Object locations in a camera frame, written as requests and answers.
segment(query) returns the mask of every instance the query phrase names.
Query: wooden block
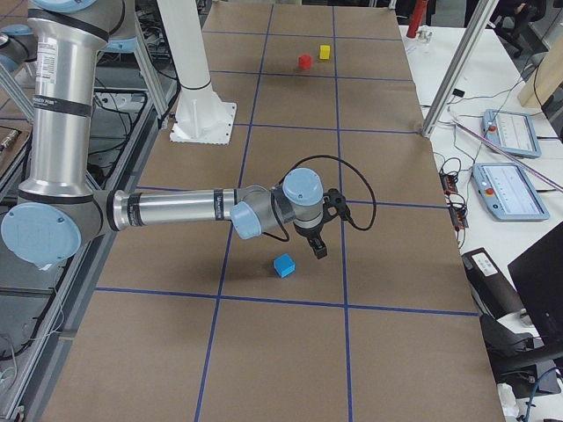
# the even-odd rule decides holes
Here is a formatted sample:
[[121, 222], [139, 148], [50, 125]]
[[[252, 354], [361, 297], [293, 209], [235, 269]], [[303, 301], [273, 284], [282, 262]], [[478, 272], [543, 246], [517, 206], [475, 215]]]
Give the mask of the wooden block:
[[321, 45], [318, 51], [318, 58], [320, 60], [328, 60], [331, 58], [331, 46]]

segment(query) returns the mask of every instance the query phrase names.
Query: screen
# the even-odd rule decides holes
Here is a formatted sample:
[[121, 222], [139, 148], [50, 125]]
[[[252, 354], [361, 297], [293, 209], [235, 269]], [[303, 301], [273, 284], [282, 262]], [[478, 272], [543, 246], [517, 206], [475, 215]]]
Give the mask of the screen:
[[534, 151], [531, 131], [524, 116], [509, 113], [497, 113], [497, 130], [501, 138], [501, 146], [512, 149]]
[[483, 167], [507, 215], [537, 215], [541, 209], [520, 171], [514, 165]]
[[[563, 222], [508, 264], [508, 270], [544, 343], [563, 341]], [[556, 364], [562, 366], [563, 359]]]

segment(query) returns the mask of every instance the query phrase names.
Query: office chair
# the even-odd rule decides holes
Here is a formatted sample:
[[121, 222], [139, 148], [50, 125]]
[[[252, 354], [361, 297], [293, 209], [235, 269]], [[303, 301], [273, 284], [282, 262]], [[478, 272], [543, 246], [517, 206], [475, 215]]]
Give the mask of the office chair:
[[[524, 4], [524, 7], [516, 13], [520, 4]], [[546, 0], [501, 0], [494, 10], [491, 17], [491, 21], [496, 23], [494, 32], [516, 48], [517, 51], [513, 54], [515, 58], [520, 57], [523, 51], [522, 45], [518, 42], [520, 34], [528, 27], [530, 22], [536, 22], [543, 18], [546, 8]], [[514, 28], [508, 29], [504, 26], [506, 18], [514, 19]]]

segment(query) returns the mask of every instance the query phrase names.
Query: white pillar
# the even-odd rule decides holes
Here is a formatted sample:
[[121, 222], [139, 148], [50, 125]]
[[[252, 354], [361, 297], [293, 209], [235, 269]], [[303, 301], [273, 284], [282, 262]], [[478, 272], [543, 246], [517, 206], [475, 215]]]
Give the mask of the white pillar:
[[158, 0], [182, 91], [174, 142], [229, 143], [237, 105], [213, 91], [195, 0]]

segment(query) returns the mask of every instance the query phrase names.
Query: blue cube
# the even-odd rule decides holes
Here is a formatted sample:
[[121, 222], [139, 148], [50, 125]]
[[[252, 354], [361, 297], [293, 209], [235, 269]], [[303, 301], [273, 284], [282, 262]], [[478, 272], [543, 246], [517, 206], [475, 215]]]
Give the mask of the blue cube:
[[284, 253], [279, 258], [274, 259], [274, 268], [280, 277], [286, 277], [296, 270], [296, 263], [293, 262], [288, 253]]

